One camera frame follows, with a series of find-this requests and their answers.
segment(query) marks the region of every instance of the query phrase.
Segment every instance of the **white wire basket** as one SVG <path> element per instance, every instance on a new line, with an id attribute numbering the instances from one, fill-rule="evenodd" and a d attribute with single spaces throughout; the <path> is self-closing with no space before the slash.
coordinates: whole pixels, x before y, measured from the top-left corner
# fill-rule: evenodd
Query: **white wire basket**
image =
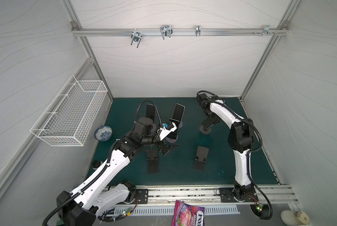
<path id="1" fill-rule="evenodd" d="M 103 81 L 72 77 L 30 130 L 50 146 L 83 146 L 107 94 Z"/>

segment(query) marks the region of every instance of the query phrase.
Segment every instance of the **teal mat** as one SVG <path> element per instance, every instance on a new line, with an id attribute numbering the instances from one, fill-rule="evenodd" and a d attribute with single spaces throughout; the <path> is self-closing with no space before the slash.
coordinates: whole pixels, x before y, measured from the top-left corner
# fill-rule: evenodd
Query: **teal mat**
<path id="1" fill-rule="evenodd" d="M 211 133 L 204 135 L 199 131 L 205 115 L 198 107 L 196 98 L 151 98 L 157 105 L 162 122 L 172 117 L 176 103 L 185 106 L 183 127 L 178 131 L 176 144 L 180 147 L 163 156 L 159 152 L 159 173 L 147 174 L 146 153 L 139 156 L 121 170 L 110 185 L 128 179 L 136 185 L 189 185 L 189 184 L 233 184 L 235 177 L 234 152 L 227 138 L 229 128 L 224 122 L 211 127 Z M 237 114 L 245 116 L 238 98 L 222 98 Z M 108 141 L 99 142 L 93 160 L 105 161 L 113 142 L 133 127 L 138 104 L 143 98 L 115 98 L 106 125 L 112 127 L 113 134 Z M 146 104 L 140 109 L 140 117 L 146 114 Z M 192 168 L 198 146 L 208 147 L 206 169 L 204 172 Z M 258 184 L 277 184 L 277 180 L 262 151 L 252 153 L 252 177 Z M 91 167 L 88 176 L 93 173 Z"/>

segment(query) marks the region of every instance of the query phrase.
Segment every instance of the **ceramic bowl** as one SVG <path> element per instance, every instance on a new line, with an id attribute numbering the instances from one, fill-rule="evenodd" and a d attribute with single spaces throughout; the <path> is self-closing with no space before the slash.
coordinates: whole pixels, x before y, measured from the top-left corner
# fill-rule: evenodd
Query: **ceramic bowl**
<path id="1" fill-rule="evenodd" d="M 112 128 L 104 125 L 99 127 L 96 132 L 94 132 L 94 138 L 99 141 L 106 141 L 112 136 Z"/>

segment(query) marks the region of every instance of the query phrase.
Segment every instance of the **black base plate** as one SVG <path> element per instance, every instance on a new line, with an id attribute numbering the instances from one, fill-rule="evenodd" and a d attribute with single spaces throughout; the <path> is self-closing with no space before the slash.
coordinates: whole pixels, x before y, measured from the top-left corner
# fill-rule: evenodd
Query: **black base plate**
<path id="1" fill-rule="evenodd" d="M 233 196 L 233 187 L 232 188 L 218 188 L 216 190 L 216 194 L 220 195 L 220 201 L 221 202 L 238 202 L 237 199 Z M 252 192 L 249 194 L 251 197 L 255 198 L 258 201 L 257 194 Z M 254 202 L 254 200 L 250 197 L 248 197 L 244 201 L 239 201 L 239 202 Z"/>
<path id="2" fill-rule="evenodd" d="M 147 204 L 148 189 L 136 189 L 136 196 L 139 197 L 139 204 Z"/>
<path id="3" fill-rule="evenodd" d="M 157 174 L 158 169 L 158 155 L 156 149 L 146 150 L 147 157 L 147 173 L 148 174 Z"/>
<path id="4" fill-rule="evenodd" d="M 207 147 L 198 146 L 196 150 L 196 157 L 193 161 L 193 169 L 204 172 L 206 166 L 206 159 L 209 154 L 209 149 Z"/>

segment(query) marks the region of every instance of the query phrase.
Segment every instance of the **purple snack bag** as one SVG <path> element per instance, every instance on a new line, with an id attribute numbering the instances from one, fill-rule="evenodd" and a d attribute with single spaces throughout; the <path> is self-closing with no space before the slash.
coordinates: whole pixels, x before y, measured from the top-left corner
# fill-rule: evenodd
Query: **purple snack bag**
<path id="1" fill-rule="evenodd" d="M 204 207 L 191 206 L 176 200 L 171 226 L 204 226 Z"/>

